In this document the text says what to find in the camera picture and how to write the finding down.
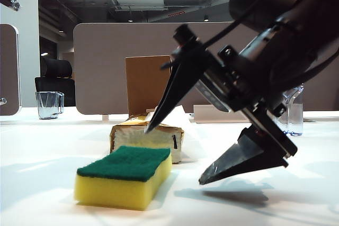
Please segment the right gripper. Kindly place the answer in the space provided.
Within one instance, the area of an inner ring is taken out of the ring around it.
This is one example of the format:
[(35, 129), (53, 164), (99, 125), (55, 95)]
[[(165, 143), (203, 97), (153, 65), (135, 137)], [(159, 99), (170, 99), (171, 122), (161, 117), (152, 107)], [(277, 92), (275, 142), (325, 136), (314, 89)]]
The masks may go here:
[(170, 78), (145, 133), (156, 128), (195, 85), (217, 109), (241, 110), (252, 123), (202, 173), (199, 184), (287, 167), (285, 158), (294, 156), (297, 146), (267, 115), (267, 109), (281, 113), (282, 93), (298, 86), (300, 76), (316, 59), (311, 43), (282, 24), (264, 29), (241, 51), (228, 44), (216, 55), (186, 24), (175, 30), (173, 38), (179, 46), (171, 53), (172, 60), (161, 66), (171, 69)]

